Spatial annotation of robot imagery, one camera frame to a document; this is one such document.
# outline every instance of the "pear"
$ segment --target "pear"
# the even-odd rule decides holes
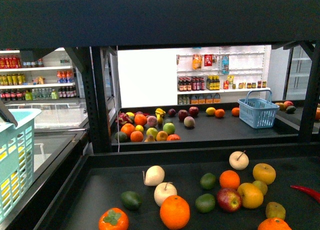
[[[265,216],[267,219],[279,218],[285,220],[286,210],[280,203],[271,201],[266,205]]]
[[[144,140],[144,142],[155,142],[155,141],[156,140],[155,140],[154,136],[152,136],[152,135],[148,135],[146,137],[146,139]]]
[[[142,173],[144,185],[147,186],[157,186],[165,179],[165,170],[158,165],[152,166],[146,171],[146,173],[145,171],[142,171]]]
[[[156,186],[153,196],[156,204],[161,207],[162,203],[167,197],[177,194],[177,189],[172,182],[162,182]]]

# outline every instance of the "red apple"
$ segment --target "red apple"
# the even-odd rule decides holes
[[[181,122],[183,122],[185,120],[185,118],[188,117],[188,112],[187,110],[180,110],[178,112],[178,118]]]
[[[196,117],[199,113],[199,108],[197,108],[196,106],[192,106],[189,108],[189,114],[191,117]]]
[[[171,108],[171,109],[169,109],[168,114],[169,114],[169,116],[174,117],[176,115],[176,110]]]
[[[219,206],[228,213],[233,213],[242,206],[242,199],[235,189],[222,188],[216,194]]]

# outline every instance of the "black table surface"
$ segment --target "black table surface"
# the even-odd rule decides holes
[[[320,192],[320,159],[317,155],[250,160],[246,169],[236,170],[241,183],[254,181],[252,170],[257,163],[270,164],[276,170],[276,179],[268,186],[263,204],[256,209],[241,208],[234,213],[223,212],[216,204],[213,211],[205,214],[197,212],[195,200],[205,193],[216,195],[220,185],[217,180],[213,190],[202,190],[200,178],[205,173],[213,173],[219,179],[223,171],[232,169],[229,162],[226,160],[210,162],[210,159],[206,159],[204,162],[165,164],[168,161],[164,158],[149,157],[150,164],[158,162],[164,169],[164,182],[173,182],[178,195],[189,203],[191,217],[184,228],[186,230],[256,230],[266,219],[265,210],[269,202],[277,202],[285,207],[285,220],[293,230],[319,229],[319,203],[305,193],[290,188],[290,185],[301,185]],[[61,200],[52,215],[52,219],[55,220],[47,228],[39,229],[98,229],[100,216],[113,207],[121,208],[127,213],[129,230],[167,229],[160,219],[160,208],[154,201],[155,187],[145,186],[143,182],[142,171],[146,171],[150,165],[137,164],[138,157],[134,154],[131,156],[132,162],[130,155],[123,155],[114,164],[112,157],[99,158],[100,156],[88,158],[90,161],[86,161],[81,168],[83,174],[73,180],[74,183],[70,183],[67,188],[74,198],[66,197],[65,200]],[[135,191],[142,196],[143,202],[139,210],[127,210],[122,205],[120,194],[125,191]]]

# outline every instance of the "orange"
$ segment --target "orange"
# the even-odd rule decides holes
[[[131,133],[130,139],[134,143],[142,142],[144,140],[144,134],[140,131],[134,131]]]
[[[135,126],[133,126],[131,123],[126,123],[122,126],[121,132],[125,133],[130,138],[131,134],[136,130]]]
[[[160,218],[168,229],[182,229],[190,219],[189,204],[178,195],[168,196],[160,207]]]
[[[232,113],[232,116],[239,117],[240,108],[234,107],[234,108],[232,109],[231,113]]]
[[[225,115],[225,110],[223,110],[223,109],[217,109],[217,110],[215,110],[214,114],[215,114],[215,116],[216,116],[217,118],[223,118],[224,115]]]
[[[175,140],[181,140],[180,136],[178,134],[171,134],[166,139],[167,141],[175,141]]]
[[[134,117],[134,123],[137,125],[144,126],[147,124],[147,117],[143,114],[137,114]]]
[[[278,217],[268,218],[261,222],[257,230],[292,230],[289,225]]]
[[[240,185],[240,177],[235,171],[227,170],[220,175],[219,182],[223,189],[231,188],[237,190]]]
[[[317,110],[316,110],[315,120],[320,120],[320,109],[317,109]]]

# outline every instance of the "blue plastic basket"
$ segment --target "blue plastic basket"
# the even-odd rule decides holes
[[[268,100],[261,98],[249,98],[252,92],[270,92]],[[270,90],[250,91],[246,98],[239,99],[239,118],[254,129],[271,128],[279,106],[272,103],[272,92]]]
[[[9,109],[18,126],[0,123],[0,223],[34,181],[34,126],[40,109]]]

